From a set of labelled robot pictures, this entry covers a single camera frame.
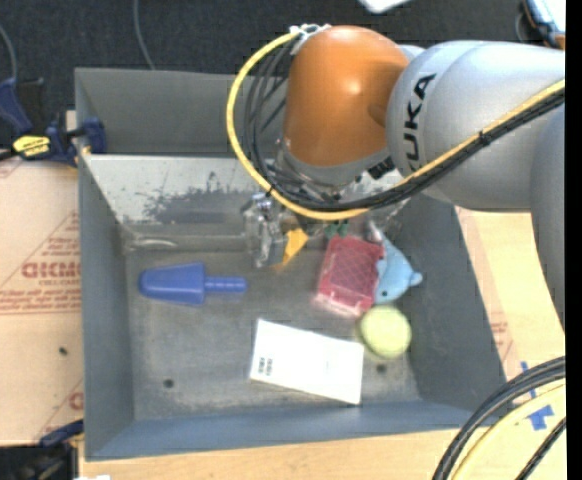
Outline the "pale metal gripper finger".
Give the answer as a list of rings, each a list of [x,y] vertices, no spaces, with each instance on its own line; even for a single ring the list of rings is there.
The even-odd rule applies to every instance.
[[[271,236],[266,227],[259,228],[249,236],[249,251],[255,268],[262,268],[268,265],[271,243]]]
[[[285,233],[276,234],[271,239],[270,244],[270,264],[281,265],[285,262],[286,249],[289,243],[289,237]]]

